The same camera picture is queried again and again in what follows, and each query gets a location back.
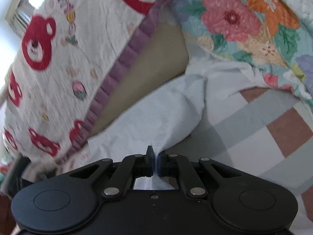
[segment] metal pin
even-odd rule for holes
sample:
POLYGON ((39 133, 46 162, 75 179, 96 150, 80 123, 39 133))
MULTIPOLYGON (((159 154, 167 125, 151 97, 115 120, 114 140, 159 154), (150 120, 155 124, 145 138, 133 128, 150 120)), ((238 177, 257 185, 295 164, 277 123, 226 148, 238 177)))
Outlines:
POLYGON ((105 195, 116 195, 116 194, 118 194, 120 191, 119 191, 119 189, 116 188, 116 187, 108 187, 108 188, 104 189, 103 192, 104 192, 105 195))
POLYGON ((194 187, 190 189, 190 193, 192 195, 202 195, 202 194, 205 194, 205 189, 201 187, 194 187))

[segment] bed sheet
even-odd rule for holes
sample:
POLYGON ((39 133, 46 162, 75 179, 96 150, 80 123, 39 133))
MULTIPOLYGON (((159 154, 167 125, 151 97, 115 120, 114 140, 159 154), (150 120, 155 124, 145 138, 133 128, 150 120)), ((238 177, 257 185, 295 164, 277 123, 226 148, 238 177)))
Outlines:
POLYGON ((297 198, 291 230, 313 234, 313 121, 310 107, 289 91, 264 88, 247 63, 220 62, 187 41, 186 74, 207 78, 202 119, 166 151, 191 161, 208 157, 280 184, 297 198))

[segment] wall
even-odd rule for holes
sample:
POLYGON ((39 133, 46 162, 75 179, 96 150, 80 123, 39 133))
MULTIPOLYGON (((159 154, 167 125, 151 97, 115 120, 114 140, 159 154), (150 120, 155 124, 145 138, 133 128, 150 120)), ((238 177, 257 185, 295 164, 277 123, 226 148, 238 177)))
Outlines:
POLYGON ((5 21, 5 15, 11 0, 0 0, 0 88, 4 85, 4 76, 19 49, 21 39, 5 21))

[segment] purple flower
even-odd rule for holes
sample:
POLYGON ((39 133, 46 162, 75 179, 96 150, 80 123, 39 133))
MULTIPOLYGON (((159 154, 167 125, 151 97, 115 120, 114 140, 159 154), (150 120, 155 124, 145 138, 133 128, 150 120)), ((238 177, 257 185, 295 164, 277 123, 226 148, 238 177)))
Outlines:
POLYGON ((303 55, 297 57, 296 62, 299 68, 306 75, 305 85, 308 88, 311 96, 313 95, 313 56, 303 55))
POLYGON ((189 14, 182 12, 182 8, 187 5, 190 5, 187 0, 173 0, 169 4, 174 17, 179 23, 186 22, 189 18, 189 14))

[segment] pink flower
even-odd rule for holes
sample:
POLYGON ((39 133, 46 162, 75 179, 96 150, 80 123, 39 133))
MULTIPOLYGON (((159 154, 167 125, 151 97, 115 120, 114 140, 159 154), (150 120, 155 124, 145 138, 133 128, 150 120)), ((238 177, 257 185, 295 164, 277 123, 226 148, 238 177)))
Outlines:
POLYGON ((268 86, 278 88, 278 76, 267 73, 263 79, 268 86))
POLYGON ((265 83, 268 86, 274 87, 274 88, 278 88, 278 89, 282 89, 282 90, 290 90, 292 93, 295 92, 293 86, 291 84, 285 84, 282 85, 281 87, 278 86, 278 76, 273 75, 271 73, 267 73, 264 77, 263 77, 265 83))
POLYGON ((292 93, 295 92, 291 84, 282 85, 279 89, 290 90, 292 93))
POLYGON ((73 81, 72 86, 73 86, 74 92, 82 92, 82 93, 86 92, 83 84, 79 80, 73 81))
POLYGON ((202 0, 207 11, 202 22, 211 33, 221 33, 227 41, 244 42, 248 34, 258 35, 261 23, 240 0, 202 0))

